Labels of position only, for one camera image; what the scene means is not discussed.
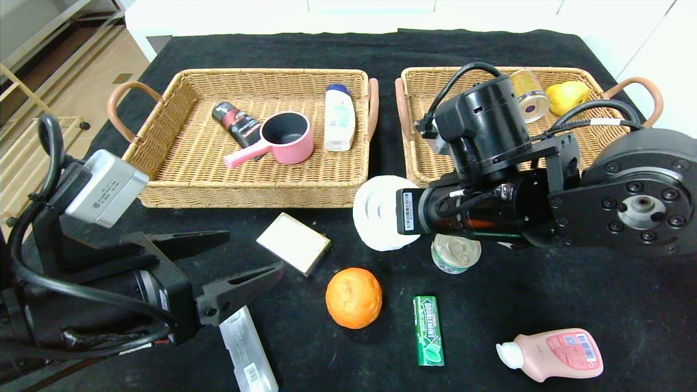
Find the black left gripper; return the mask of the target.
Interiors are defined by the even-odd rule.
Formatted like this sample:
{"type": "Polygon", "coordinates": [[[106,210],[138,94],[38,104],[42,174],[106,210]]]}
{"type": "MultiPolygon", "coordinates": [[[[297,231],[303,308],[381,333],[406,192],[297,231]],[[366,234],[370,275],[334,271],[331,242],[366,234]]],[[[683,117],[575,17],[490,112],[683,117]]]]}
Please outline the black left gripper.
{"type": "Polygon", "coordinates": [[[179,344],[202,325],[218,327],[268,292],[282,262],[202,287],[175,265],[225,244],[225,230],[145,234],[95,247],[61,231],[35,233],[42,273],[28,281],[28,355],[117,356],[179,344]]]}

